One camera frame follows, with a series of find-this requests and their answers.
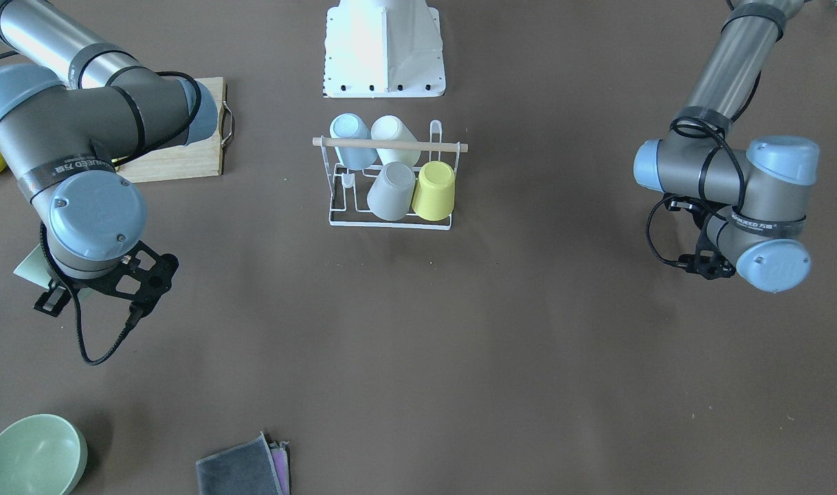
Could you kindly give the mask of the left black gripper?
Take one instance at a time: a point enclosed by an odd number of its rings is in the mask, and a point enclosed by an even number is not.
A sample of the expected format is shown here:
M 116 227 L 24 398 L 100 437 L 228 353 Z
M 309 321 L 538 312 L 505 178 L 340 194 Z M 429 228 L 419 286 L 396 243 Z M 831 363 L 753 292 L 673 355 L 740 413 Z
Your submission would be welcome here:
M 691 216 L 700 229 L 700 234 L 694 252 L 681 254 L 678 257 L 678 267 L 686 273 L 697 274 L 706 280 L 732 278 L 737 273 L 736 267 L 720 253 L 706 234 L 708 215 L 691 213 Z

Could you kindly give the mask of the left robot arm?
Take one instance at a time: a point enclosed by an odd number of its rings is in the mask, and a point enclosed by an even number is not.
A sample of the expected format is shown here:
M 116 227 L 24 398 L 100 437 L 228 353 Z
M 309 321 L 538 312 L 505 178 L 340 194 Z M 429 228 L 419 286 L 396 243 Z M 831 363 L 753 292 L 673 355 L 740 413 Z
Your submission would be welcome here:
M 691 213 L 692 252 L 661 263 L 708 280 L 739 275 L 757 289 L 801 284 L 811 256 L 799 241 L 820 149 L 792 135 L 759 137 L 746 150 L 726 136 L 755 94 L 762 66 L 801 1 L 735 1 L 719 41 L 665 139 L 638 150 L 634 178 L 661 193 L 658 207 Z

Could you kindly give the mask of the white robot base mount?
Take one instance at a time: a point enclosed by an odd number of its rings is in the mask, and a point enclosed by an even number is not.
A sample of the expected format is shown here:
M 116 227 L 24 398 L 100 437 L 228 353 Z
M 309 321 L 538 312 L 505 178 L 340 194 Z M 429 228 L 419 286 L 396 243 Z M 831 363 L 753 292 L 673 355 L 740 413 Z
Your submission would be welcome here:
M 341 1 L 326 13 L 322 95 L 445 94 L 440 12 L 425 1 Z

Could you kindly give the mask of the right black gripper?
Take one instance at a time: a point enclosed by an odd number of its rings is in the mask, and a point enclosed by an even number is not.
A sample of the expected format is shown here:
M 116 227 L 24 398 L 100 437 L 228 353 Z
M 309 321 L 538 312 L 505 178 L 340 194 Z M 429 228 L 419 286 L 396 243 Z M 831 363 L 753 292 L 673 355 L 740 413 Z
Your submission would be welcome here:
M 41 266 L 51 272 L 51 280 L 47 282 L 47 291 L 34 303 L 35 310 L 57 317 L 74 297 L 65 286 L 69 284 L 76 294 L 80 289 L 91 288 L 99 294 L 129 300 L 130 317 L 143 318 L 155 309 L 161 296 L 170 291 L 173 276 L 179 269 L 179 260 L 173 254 L 160 256 L 139 241 L 126 256 L 117 260 L 110 272 L 98 278 L 71 278 L 64 273 L 64 265 L 51 257 L 48 242 L 43 239 Z M 135 292 L 128 294 L 117 289 L 123 278 L 130 278 L 139 283 Z

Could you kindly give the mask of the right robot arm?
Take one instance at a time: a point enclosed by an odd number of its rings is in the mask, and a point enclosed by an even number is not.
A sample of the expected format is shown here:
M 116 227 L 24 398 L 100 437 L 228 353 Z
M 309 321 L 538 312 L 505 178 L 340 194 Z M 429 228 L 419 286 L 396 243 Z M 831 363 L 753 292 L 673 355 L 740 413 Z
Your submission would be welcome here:
M 0 67 L 0 151 L 41 218 L 36 310 L 56 316 L 80 289 L 155 308 L 179 263 L 142 242 L 146 204 L 116 166 L 212 137 L 205 85 L 158 73 L 47 1 L 0 1 L 0 42 L 29 58 Z

